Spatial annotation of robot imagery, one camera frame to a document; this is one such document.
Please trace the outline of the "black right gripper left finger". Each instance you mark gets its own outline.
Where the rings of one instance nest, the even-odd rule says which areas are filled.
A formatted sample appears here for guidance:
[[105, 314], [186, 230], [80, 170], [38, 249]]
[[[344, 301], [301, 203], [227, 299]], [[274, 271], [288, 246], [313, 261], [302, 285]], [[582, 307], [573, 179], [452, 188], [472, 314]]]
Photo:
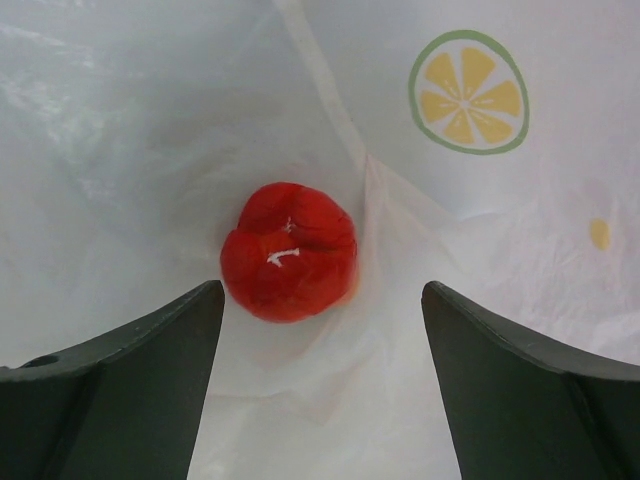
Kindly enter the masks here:
[[1, 371], [5, 479], [187, 477], [224, 311], [208, 281], [98, 337]]

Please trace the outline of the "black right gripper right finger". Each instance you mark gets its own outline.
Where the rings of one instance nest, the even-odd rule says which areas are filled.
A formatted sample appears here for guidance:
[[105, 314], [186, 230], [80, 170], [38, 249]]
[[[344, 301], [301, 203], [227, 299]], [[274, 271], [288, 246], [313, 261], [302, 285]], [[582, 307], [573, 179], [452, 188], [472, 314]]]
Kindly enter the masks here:
[[446, 285], [422, 292], [465, 479], [636, 479], [639, 368], [554, 340]]

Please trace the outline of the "red fake strawberry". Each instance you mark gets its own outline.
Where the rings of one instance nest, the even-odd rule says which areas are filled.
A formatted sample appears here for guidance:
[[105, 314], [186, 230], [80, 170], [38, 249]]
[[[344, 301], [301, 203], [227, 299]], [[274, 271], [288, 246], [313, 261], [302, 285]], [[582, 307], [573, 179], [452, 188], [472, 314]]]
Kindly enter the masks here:
[[220, 253], [223, 281], [254, 316], [290, 324], [349, 299], [358, 281], [350, 215], [327, 194], [276, 182], [255, 191]]

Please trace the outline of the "white plastic bag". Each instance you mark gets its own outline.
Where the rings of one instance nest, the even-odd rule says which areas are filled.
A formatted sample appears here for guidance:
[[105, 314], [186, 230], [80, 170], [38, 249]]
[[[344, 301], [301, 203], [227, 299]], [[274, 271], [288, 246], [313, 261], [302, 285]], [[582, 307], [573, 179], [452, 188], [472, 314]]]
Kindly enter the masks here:
[[[414, 122], [421, 51], [511, 55], [523, 141]], [[260, 186], [333, 197], [350, 301], [276, 326], [228, 301], [193, 479], [456, 479], [421, 312], [440, 281], [582, 350], [639, 360], [635, 1], [5, 1], [1, 361], [116, 328], [220, 275]]]

